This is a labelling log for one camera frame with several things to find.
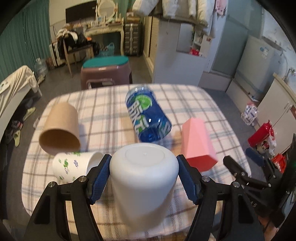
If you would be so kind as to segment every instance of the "white cup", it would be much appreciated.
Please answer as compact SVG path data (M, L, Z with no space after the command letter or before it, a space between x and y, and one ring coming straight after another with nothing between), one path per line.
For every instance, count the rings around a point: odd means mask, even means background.
M52 170L57 179L71 183L80 176L86 176L103 158L100 152L58 153L52 161Z
M135 231L148 230L165 218L179 172L175 155L165 147L137 143L119 149L110 161L116 208Z

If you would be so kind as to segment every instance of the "television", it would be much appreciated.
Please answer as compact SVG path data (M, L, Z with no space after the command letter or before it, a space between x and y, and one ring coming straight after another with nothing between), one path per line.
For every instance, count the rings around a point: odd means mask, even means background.
M96 1L85 2L66 8L66 23L96 16Z

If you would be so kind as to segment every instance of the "blue beverage bottle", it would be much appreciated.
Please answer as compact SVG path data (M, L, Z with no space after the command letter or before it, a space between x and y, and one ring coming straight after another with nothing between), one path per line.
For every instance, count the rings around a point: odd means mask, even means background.
M172 124L157 104L153 91L147 86L130 90L125 103L140 141L161 140L172 129Z

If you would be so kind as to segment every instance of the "red thermos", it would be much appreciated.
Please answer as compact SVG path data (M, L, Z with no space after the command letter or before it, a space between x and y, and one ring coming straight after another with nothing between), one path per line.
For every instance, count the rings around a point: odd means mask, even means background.
M263 123L263 125L248 139L250 147L256 147L257 144L269 137L271 127L269 120L268 123Z

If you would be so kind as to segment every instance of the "refrigerator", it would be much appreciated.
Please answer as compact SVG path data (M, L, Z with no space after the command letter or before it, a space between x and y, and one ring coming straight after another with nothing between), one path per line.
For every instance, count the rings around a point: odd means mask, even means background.
M254 99L261 101L281 64L281 51L262 39L249 36L237 67L235 81Z

